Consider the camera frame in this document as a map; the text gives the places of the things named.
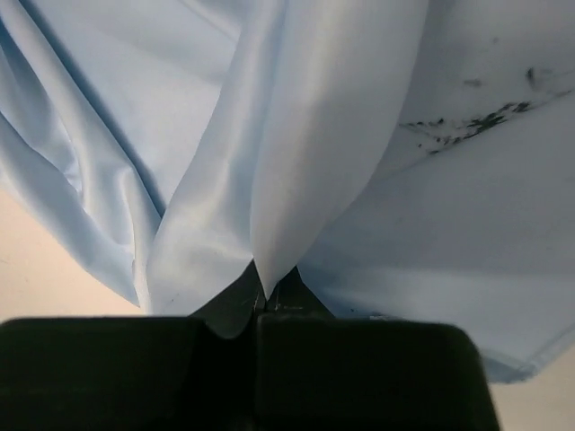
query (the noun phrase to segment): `satin fabric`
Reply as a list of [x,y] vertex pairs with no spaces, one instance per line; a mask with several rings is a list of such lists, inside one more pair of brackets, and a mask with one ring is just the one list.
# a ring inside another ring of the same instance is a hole
[[572,341],[571,1],[3,0],[0,20],[0,182],[147,312],[189,314],[255,259],[267,295],[298,265],[340,316],[462,327],[495,381]]

